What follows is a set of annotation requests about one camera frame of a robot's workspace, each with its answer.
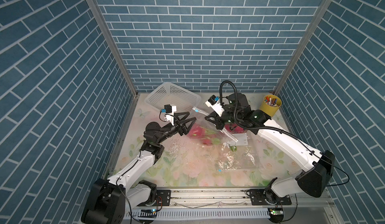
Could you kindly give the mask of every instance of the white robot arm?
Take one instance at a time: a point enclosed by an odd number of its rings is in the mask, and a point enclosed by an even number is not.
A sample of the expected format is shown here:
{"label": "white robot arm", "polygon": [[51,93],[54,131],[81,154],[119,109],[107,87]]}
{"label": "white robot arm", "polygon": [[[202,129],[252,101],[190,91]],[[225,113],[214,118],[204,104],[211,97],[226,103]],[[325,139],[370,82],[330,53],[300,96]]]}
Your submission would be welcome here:
{"label": "white robot arm", "polygon": [[132,207],[143,202],[145,204],[154,203],[156,184],[142,180],[135,188],[131,190],[129,188],[161,158],[164,146],[160,143],[176,133],[188,134],[196,121],[195,117],[187,119],[189,112],[174,113],[176,107],[169,107],[170,111],[167,113],[173,114],[172,119],[169,119],[171,123],[163,127],[157,122],[149,123],[143,134],[145,140],[135,159],[107,180],[95,181],[82,213],[81,221],[83,223],[120,223],[124,217],[126,200]]}
{"label": "white robot arm", "polygon": [[[228,105],[222,102],[222,87],[228,83],[234,93],[227,96]],[[313,197],[320,197],[334,170],[334,154],[321,152],[304,144],[295,135],[279,126],[269,115],[261,110],[251,110],[246,96],[238,93],[234,84],[225,80],[219,86],[219,97],[211,96],[206,102],[213,112],[205,117],[222,130],[225,124],[236,124],[250,130],[281,149],[300,167],[301,171],[286,178],[274,178],[265,188],[266,201],[276,204],[286,195],[305,192]]]}

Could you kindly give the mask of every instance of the clear plastic bag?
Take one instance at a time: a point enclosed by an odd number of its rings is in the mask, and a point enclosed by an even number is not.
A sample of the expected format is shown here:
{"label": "clear plastic bag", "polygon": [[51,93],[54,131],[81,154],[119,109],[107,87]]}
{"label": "clear plastic bag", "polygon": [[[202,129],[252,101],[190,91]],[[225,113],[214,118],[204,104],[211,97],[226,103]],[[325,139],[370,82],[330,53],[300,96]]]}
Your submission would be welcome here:
{"label": "clear plastic bag", "polygon": [[[253,133],[248,131],[247,134],[232,134],[226,128],[223,128],[223,130],[219,132],[215,129],[214,124],[204,119],[204,116],[208,115],[207,112],[196,107],[194,107],[193,110],[203,114],[201,116],[192,114],[197,117],[197,123],[199,126],[201,125],[209,131],[214,130],[219,134],[219,136],[221,136],[219,142],[221,142],[222,145],[218,146],[215,152],[211,153],[208,157],[218,171],[258,168],[259,159],[257,158],[257,152],[253,140],[250,138],[250,135],[254,135]],[[201,134],[200,129],[197,128],[196,131],[194,131],[193,128],[194,126],[192,127],[190,133],[196,134],[195,137],[199,136]],[[237,135],[247,135],[247,137],[244,137],[245,140],[242,140],[241,138],[237,139]]]}
{"label": "clear plastic bag", "polygon": [[212,160],[218,170],[256,169],[259,167],[257,151],[250,135],[253,133],[248,131],[247,145],[222,146],[218,159]]}
{"label": "clear plastic bag", "polygon": [[208,113],[205,111],[196,107],[193,108],[189,118],[196,117],[196,121],[189,134],[187,134],[190,139],[195,139],[200,144],[207,146],[226,144],[229,141],[238,141],[234,135],[227,130],[217,130],[214,124],[206,121],[205,116],[207,115]]}

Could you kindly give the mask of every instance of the black cable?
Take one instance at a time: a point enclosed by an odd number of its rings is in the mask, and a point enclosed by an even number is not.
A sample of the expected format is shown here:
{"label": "black cable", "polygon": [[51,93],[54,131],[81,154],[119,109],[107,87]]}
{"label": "black cable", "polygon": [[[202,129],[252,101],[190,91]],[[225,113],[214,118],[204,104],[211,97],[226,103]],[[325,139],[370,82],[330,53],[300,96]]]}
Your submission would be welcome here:
{"label": "black cable", "polygon": [[170,114],[164,114],[164,115],[165,115],[165,116],[172,116],[172,117],[174,118],[174,121],[177,122],[177,125],[180,125],[180,126],[181,126],[179,120],[178,120],[177,118],[175,118],[173,115],[170,115]]}
{"label": "black cable", "polygon": [[156,197],[156,211],[158,211],[158,205],[159,205],[159,201],[158,201],[158,197]]}
{"label": "black cable", "polygon": [[286,130],[279,129],[279,128],[276,128],[276,127],[271,127],[271,126],[261,126],[261,127],[253,127],[253,128],[250,128],[250,127],[247,127],[247,126],[244,126],[244,125],[240,124],[240,123],[238,122],[237,118],[236,118],[236,114],[237,114],[236,111],[237,111],[237,109],[238,109],[238,92],[237,92],[237,89],[236,89],[235,85],[234,85],[231,81],[225,80],[225,81],[223,81],[223,82],[219,85],[219,102],[220,102],[220,104],[221,104],[221,106],[222,106],[222,108],[223,108],[223,103],[222,103],[222,87],[224,86],[225,83],[228,83],[231,87],[233,87],[233,90],[234,90],[234,99],[235,99],[234,101],[235,101],[235,106],[234,106],[234,110],[233,110],[233,119],[234,119],[235,124],[237,124],[239,127],[243,128],[243,129],[245,129],[245,130],[274,130],[274,131],[277,131],[277,132],[279,132],[279,133],[281,133],[281,134],[288,135],[288,136],[290,136],[291,138],[293,138],[293,139],[299,141],[299,142],[300,142],[300,143],[301,143],[301,144],[302,144],[302,145],[303,145],[303,146],[310,152],[310,155],[314,155],[314,156],[317,157],[318,159],[320,159],[320,160],[322,160],[322,161],[324,161],[324,162],[330,164],[331,166],[333,166],[333,167],[335,167],[335,168],[341,170],[341,171],[348,177],[348,180],[347,180],[346,182],[344,182],[344,183],[339,183],[339,184],[334,184],[334,185],[327,185],[327,186],[344,185],[344,184],[346,184],[346,183],[348,183],[348,182],[350,181],[350,177],[349,177],[349,175],[348,175],[345,171],[343,171],[342,169],[336,167],[336,166],[333,165],[332,163],[329,163],[329,162],[327,162],[327,161],[321,159],[321,158],[318,157],[317,155],[315,155],[315,154],[314,154],[314,153],[313,153],[313,152],[312,152],[312,151],[311,151],[305,144],[303,144],[303,143],[301,142],[301,140],[300,140],[298,137],[296,137],[295,135],[291,134],[290,132],[287,132]]}
{"label": "black cable", "polygon": [[293,215],[291,216],[291,218],[289,218],[289,219],[287,219],[287,220],[284,220],[284,221],[281,221],[281,222],[290,221],[291,219],[293,219],[295,213],[297,212],[298,200],[297,200],[297,195],[296,195],[296,194],[294,194],[294,195],[295,195],[295,202],[296,202],[296,206],[295,206],[294,213],[293,213]]}
{"label": "black cable", "polygon": [[[139,158],[141,157],[141,153],[142,153],[142,150],[139,150]],[[132,223],[132,209],[131,209],[131,203],[130,203],[130,200],[128,199],[128,197],[126,196],[126,194],[122,191],[122,189],[120,188],[120,186],[118,185],[118,180],[124,175],[126,174],[129,170],[131,170],[135,165],[136,163],[138,163],[139,159],[136,160],[136,162],[130,167],[130,169],[126,170],[123,174],[120,175],[119,178],[116,179],[116,186],[119,188],[119,190],[121,191],[121,193],[124,195],[124,197],[126,198],[126,200],[128,201],[128,205],[130,207],[130,224]]]}
{"label": "black cable", "polygon": [[162,113],[162,111],[159,112],[159,120],[161,120],[163,122],[167,122],[167,121],[164,121],[164,120],[161,119],[161,113]]}
{"label": "black cable", "polygon": [[156,205],[156,209],[157,209],[156,212],[161,211],[161,209],[162,209],[162,207],[163,207],[163,200],[162,200],[162,198],[161,198],[160,196],[157,196],[157,198],[160,198],[160,199],[161,199],[161,208],[158,210],[158,205]]}

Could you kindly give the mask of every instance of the wire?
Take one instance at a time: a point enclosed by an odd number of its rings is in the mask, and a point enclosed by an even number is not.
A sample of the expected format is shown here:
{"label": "wire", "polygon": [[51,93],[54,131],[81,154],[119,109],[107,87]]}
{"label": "wire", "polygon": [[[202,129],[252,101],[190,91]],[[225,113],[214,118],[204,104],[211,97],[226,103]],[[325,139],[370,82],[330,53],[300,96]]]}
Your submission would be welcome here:
{"label": "wire", "polygon": [[161,120],[163,122],[167,122],[167,121],[164,121],[164,120],[161,119],[161,113],[162,113],[162,111],[159,112],[159,120]]}
{"label": "wire", "polygon": [[284,221],[281,221],[281,222],[290,221],[291,219],[293,219],[295,213],[297,212],[297,208],[298,208],[298,199],[297,199],[297,195],[296,195],[296,194],[294,194],[294,195],[295,195],[295,202],[296,202],[294,213],[293,213],[293,215],[291,216],[291,218],[289,218],[289,219],[287,219],[287,220],[284,220]]}
{"label": "wire", "polygon": [[156,131],[156,130],[153,130],[154,132],[156,132],[156,133],[161,133],[161,134],[164,134],[164,135],[166,135],[166,137],[167,138],[169,138],[169,137],[171,137],[172,136],[172,134],[167,134],[167,133],[165,133],[165,132],[162,132],[162,131]]}
{"label": "wire", "polygon": [[302,145],[303,145],[303,146],[310,152],[311,155],[314,155],[314,156],[317,157],[318,159],[320,159],[320,160],[322,160],[322,161],[324,161],[324,162],[330,164],[331,166],[333,166],[333,167],[339,169],[340,171],[342,171],[342,172],[348,177],[348,180],[347,180],[346,182],[344,182],[344,183],[339,183],[339,184],[334,184],[334,185],[327,185],[327,186],[344,185],[344,184],[346,184],[346,183],[348,183],[348,182],[350,181],[350,177],[349,177],[349,175],[348,175],[345,171],[343,171],[342,169],[336,167],[336,166],[333,165],[332,163],[329,163],[329,162],[327,162],[327,161],[321,159],[321,158],[318,157],[317,155],[315,155],[315,154],[314,154],[314,153],[313,153],[313,152],[312,152],[312,151],[311,151],[305,144],[303,144],[303,143],[301,142],[301,140],[300,140],[298,137],[296,137],[294,134],[291,134],[290,132],[287,132],[286,130],[279,129],[279,128],[276,128],[276,127],[271,127],[271,126],[260,126],[260,127],[253,127],[253,128],[250,128],[250,127],[247,127],[247,126],[244,126],[244,125],[240,124],[240,123],[238,122],[238,119],[236,118],[237,109],[238,109],[238,92],[237,92],[237,89],[236,89],[235,85],[234,85],[231,81],[225,80],[225,81],[223,81],[223,82],[220,84],[220,86],[219,86],[219,102],[220,102],[221,106],[223,107],[223,102],[222,102],[222,87],[224,86],[225,83],[228,83],[231,87],[233,87],[233,90],[234,90],[234,99],[235,99],[234,101],[235,101],[235,106],[234,106],[234,110],[233,110],[233,119],[234,119],[235,124],[237,124],[239,127],[243,128],[243,129],[245,129],[245,130],[274,130],[274,131],[277,131],[277,132],[279,132],[279,133],[281,133],[281,134],[288,135],[288,136],[290,136],[291,138],[293,138],[293,139],[299,141],[299,142],[300,142],[300,143],[301,143],[301,144],[302,144]]}
{"label": "wire", "polygon": [[156,211],[158,211],[158,205],[159,205],[159,201],[158,201],[158,198],[156,198]]}
{"label": "wire", "polygon": [[[142,153],[142,150],[139,150],[139,158],[141,157],[141,153]],[[126,196],[126,194],[122,191],[122,189],[120,188],[120,185],[118,185],[118,180],[120,180],[120,178],[124,175],[124,174],[126,174],[129,170],[131,170],[135,165],[136,165],[136,163],[138,163],[138,161],[139,161],[139,158],[136,160],[136,162],[128,169],[128,170],[126,170],[123,174],[121,174],[120,176],[119,176],[119,178],[117,178],[116,179],[116,186],[119,188],[119,190],[121,191],[121,193],[124,195],[124,197],[126,198],[126,200],[128,201],[128,205],[129,205],[129,207],[130,207],[130,212],[129,212],[129,214],[130,214],[130,224],[132,223],[132,209],[131,209],[131,203],[130,203],[130,200],[128,199],[128,197]]]}
{"label": "wire", "polygon": [[180,203],[176,203],[177,205],[179,206],[182,206],[182,207],[187,207],[187,208],[190,208],[190,209],[196,209],[196,208],[200,208],[200,207],[205,207],[205,206],[211,206],[211,205],[215,205],[217,203],[222,203],[222,204],[225,204],[225,205],[239,205],[239,204],[242,204],[242,203],[245,203],[246,201],[243,201],[243,202],[240,202],[240,203],[224,203],[224,202],[221,202],[221,201],[218,201],[218,202],[214,202],[214,203],[210,203],[210,204],[207,204],[207,205],[203,205],[203,206],[195,206],[195,207],[191,207],[191,206],[185,206],[183,204],[180,204]]}
{"label": "wire", "polygon": [[158,211],[161,211],[162,207],[163,207],[163,201],[162,201],[162,198],[160,196],[158,196],[160,199],[161,199],[161,208],[158,210],[158,204],[156,204],[156,209],[157,209],[157,212]]}
{"label": "wire", "polygon": [[177,124],[178,125],[181,125],[179,120],[177,118],[175,118],[173,115],[170,115],[170,114],[164,114],[165,116],[172,116],[174,118],[174,121],[178,122]]}
{"label": "wire", "polygon": [[128,199],[128,197],[126,196],[126,194],[122,191],[122,189],[120,188],[120,186],[118,186],[119,190],[121,191],[121,193],[123,194],[123,196],[126,198],[126,200],[128,201],[128,206],[130,207],[130,212],[129,212],[129,215],[130,215],[130,224],[132,223],[132,219],[134,219],[135,221],[137,222],[140,222],[138,219],[135,219],[133,216],[132,216],[132,209],[131,209],[131,203],[130,203],[130,200]]}

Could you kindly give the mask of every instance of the blue brick wallpaper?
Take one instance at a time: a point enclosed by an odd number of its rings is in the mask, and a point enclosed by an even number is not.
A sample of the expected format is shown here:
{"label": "blue brick wallpaper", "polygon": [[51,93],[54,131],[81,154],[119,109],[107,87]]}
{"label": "blue brick wallpaper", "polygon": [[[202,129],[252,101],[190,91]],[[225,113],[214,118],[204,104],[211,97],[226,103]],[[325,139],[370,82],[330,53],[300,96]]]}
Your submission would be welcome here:
{"label": "blue brick wallpaper", "polygon": [[321,0],[97,0],[139,92],[267,92]]}
{"label": "blue brick wallpaper", "polygon": [[0,223],[77,223],[131,98],[85,0],[0,0]]}
{"label": "blue brick wallpaper", "polygon": [[346,223],[384,223],[384,18],[385,0],[333,0],[281,92],[296,134],[350,176],[328,188]]}

